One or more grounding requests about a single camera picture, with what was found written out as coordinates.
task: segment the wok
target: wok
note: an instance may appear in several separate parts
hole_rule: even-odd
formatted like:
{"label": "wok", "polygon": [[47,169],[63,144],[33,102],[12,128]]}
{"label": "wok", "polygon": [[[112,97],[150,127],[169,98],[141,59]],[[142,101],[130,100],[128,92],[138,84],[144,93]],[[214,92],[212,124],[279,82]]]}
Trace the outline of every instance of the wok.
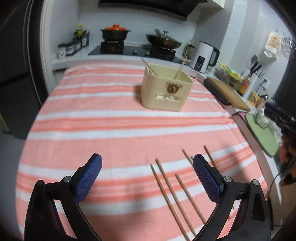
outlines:
{"label": "wok", "polygon": [[159,30],[156,28],[155,32],[157,34],[146,34],[148,42],[151,43],[153,46],[166,49],[177,49],[182,44],[179,41],[168,36],[168,31],[163,31],[163,34],[160,34]]}

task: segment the green mat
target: green mat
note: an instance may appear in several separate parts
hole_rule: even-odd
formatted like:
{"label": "green mat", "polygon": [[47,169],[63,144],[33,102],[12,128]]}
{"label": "green mat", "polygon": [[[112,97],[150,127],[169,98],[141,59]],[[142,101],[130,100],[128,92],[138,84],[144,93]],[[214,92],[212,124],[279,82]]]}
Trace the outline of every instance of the green mat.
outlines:
{"label": "green mat", "polygon": [[257,139],[263,151],[269,156],[273,157],[279,145],[269,128],[261,128],[254,120],[254,115],[246,114],[247,125],[251,130],[253,136]]}

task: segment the white kettle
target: white kettle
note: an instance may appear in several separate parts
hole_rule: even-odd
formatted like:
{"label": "white kettle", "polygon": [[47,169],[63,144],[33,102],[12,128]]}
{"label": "white kettle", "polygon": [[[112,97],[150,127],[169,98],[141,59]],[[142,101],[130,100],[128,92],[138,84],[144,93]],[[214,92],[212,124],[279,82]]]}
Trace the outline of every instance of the white kettle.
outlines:
{"label": "white kettle", "polygon": [[[210,63],[213,52],[216,53],[216,57],[214,62]],[[195,55],[192,58],[189,67],[198,72],[205,73],[208,66],[215,66],[217,64],[219,55],[220,51],[217,48],[205,42],[199,41],[196,47]]]}

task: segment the floor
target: floor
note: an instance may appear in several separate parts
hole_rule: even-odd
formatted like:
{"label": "floor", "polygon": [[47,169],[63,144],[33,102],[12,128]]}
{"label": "floor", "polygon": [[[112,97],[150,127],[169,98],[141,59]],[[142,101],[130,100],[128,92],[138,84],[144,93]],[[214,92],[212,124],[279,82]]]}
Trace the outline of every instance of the floor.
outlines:
{"label": "floor", "polygon": [[0,235],[4,228],[17,238],[21,235],[15,212],[15,182],[24,143],[0,131]]}

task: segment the human hand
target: human hand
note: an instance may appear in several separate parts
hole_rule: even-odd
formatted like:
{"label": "human hand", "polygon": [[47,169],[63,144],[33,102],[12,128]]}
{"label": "human hand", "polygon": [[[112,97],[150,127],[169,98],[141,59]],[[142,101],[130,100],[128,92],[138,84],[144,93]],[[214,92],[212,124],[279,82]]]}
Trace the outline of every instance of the human hand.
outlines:
{"label": "human hand", "polygon": [[[281,163],[288,162],[292,155],[296,155],[296,148],[289,146],[287,144],[288,140],[285,136],[281,137],[283,143],[281,145],[281,148],[279,150],[279,158]],[[290,173],[293,176],[293,178],[296,178],[296,163],[293,165],[293,167],[290,169]]]}

